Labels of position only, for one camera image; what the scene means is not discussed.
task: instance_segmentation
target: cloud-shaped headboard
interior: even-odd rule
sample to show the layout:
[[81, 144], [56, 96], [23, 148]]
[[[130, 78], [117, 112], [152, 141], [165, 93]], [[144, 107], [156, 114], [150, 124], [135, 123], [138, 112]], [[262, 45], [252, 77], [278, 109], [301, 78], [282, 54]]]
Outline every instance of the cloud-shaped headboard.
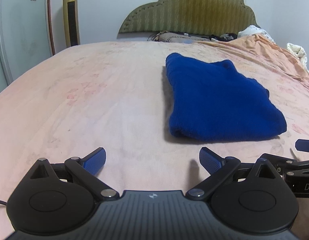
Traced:
[[201, 35], [238, 33], [256, 25], [243, 0], [158, 0], [133, 10], [119, 33], [171, 31]]

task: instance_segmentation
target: ribbed surface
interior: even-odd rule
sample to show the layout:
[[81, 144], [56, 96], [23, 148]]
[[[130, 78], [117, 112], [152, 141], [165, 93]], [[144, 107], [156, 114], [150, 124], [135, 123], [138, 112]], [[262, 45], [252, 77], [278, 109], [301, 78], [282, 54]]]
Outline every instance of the ribbed surface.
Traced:
[[209, 172], [210, 175], [222, 167], [219, 160], [217, 160], [203, 149], [201, 149], [199, 152], [199, 160], [200, 164], [206, 169], [207, 172]]
[[285, 231], [275, 236], [248, 236], [216, 220], [204, 202], [187, 200], [181, 191], [127, 191], [117, 201], [100, 205], [82, 227], [60, 236], [30, 236], [9, 240], [297, 240]]
[[158, 0], [133, 10], [119, 33], [171, 31], [201, 35], [238, 33], [256, 25], [243, 0]]
[[104, 149], [96, 153], [89, 160], [85, 161], [83, 168], [95, 176], [106, 162], [106, 152]]

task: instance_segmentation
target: white logo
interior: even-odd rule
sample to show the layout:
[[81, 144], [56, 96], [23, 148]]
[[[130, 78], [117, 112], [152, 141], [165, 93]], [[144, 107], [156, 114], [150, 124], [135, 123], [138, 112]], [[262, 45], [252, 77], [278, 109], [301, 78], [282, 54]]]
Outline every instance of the white logo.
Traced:
[[156, 193], [152, 193], [149, 195], [149, 197], [151, 197], [152, 199], [156, 198], [158, 195]]

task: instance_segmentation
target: folded clothing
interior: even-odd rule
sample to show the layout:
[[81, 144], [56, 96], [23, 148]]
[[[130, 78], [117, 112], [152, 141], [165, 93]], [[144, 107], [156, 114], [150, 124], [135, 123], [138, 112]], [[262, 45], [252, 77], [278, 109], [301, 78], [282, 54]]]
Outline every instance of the folded clothing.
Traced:
[[201, 141], [267, 140], [287, 130], [283, 114], [255, 79], [230, 60], [205, 63], [178, 53], [166, 59], [173, 89], [170, 133]]

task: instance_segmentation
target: white cloth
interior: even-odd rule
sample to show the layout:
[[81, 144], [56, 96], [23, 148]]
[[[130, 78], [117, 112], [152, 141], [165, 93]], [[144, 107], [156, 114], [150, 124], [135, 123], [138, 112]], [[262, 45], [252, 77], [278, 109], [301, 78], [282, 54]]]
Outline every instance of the white cloth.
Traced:
[[300, 60], [303, 68], [309, 73], [307, 68], [308, 58], [304, 48], [299, 45], [287, 43], [287, 51], [289, 51], [293, 56], [297, 57]]
[[267, 33], [264, 29], [260, 29], [257, 26], [250, 25], [248, 28], [243, 30], [242, 32], [238, 33], [238, 38], [244, 37], [244, 36], [251, 36], [253, 34], [261, 33], [263, 36], [265, 36], [268, 40], [275, 43], [273, 38]]

